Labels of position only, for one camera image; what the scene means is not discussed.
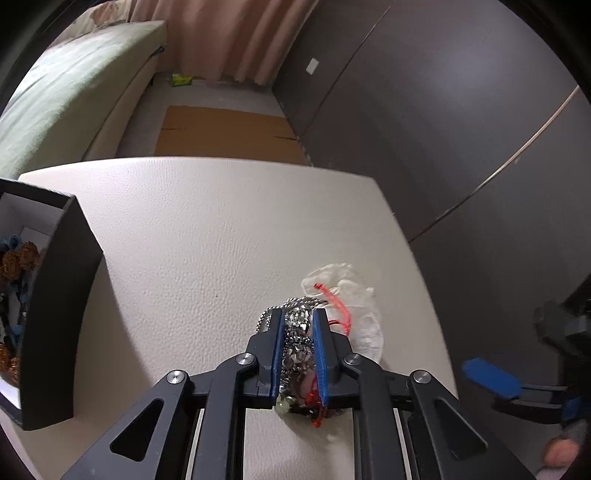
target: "bed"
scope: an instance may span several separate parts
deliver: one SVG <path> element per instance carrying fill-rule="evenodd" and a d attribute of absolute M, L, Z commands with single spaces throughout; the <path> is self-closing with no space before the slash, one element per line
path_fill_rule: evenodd
<path fill-rule="evenodd" d="M 148 21 L 48 48 L 0 117 L 0 177 L 114 157 L 165 42 L 164 22 Z"/>

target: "open box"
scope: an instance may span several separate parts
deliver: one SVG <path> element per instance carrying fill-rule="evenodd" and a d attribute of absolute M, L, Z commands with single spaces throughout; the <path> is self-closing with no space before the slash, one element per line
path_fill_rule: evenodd
<path fill-rule="evenodd" d="M 16 236 L 18 246 L 7 247 L 3 240 L 14 246 Z M 102 250 L 76 197 L 0 179 L 0 250 L 7 248 L 0 340 L 16 360 L 0 372 L 0 408 L 36 430 L 73 416 L 78 336 Z"/>

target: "metal screw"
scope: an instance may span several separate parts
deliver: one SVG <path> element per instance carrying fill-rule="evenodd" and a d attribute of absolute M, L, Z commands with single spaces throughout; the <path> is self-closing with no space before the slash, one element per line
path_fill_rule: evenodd
<path fill-rule="evenodd" d="M 358 353 L 347 353 L 343 360 L 345 360 L 347 365 L 359 365 L 361 363 L 361 355 Z"/>
<path fill-rule="evenodd" d="M 248 353 L 248 352 L 239 353 L 236 356 L 236 362 L 238 362 L 241 365 L 250 365 L 251 363 L 254 362 L 255 358 L 256 357 L 252 353 Z"/>
<path fill-rule="evenodd" d="M 173 370 L 166 375 L 168 383 L 181 383 L 184 380 L 184 372 L 182 370 Z"/>
<path fill-rule="evenodd" d="M 429 383 L 431 381 L 431 374 L 425 370 L 417 370 L 413 373 L 413 378 L 416 383 Z"/>

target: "mattress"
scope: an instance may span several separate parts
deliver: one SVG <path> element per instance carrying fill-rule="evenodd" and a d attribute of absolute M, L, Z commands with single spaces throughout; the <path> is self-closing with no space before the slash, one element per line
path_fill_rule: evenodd
<path fill-rule="evenodd" d="M 78 162 L 117 100 L 166 41 L 163 21 L 94 31 L 46 50 L 0 117 L 0 176 Z"/>

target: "white table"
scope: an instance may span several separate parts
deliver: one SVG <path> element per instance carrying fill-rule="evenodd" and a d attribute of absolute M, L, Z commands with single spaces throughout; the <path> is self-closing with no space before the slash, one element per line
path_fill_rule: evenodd
<path fill-rule="evenodd" d="M 455 392 L 439 323 L 376 183 L 318 168 L 204 158 L 100 160 L 27 173 L 74 193 L 105 251 L 80 334 L 75 418 L 7 436 L 37 478 L 67 468 L 166 372 L 244 350 L 260 313 L 309 272 L 353 264 L 375 287 L 385 368 Z M 313 428 L 248 411 L 245 479 L 353 478 L 350 415 Z"/>

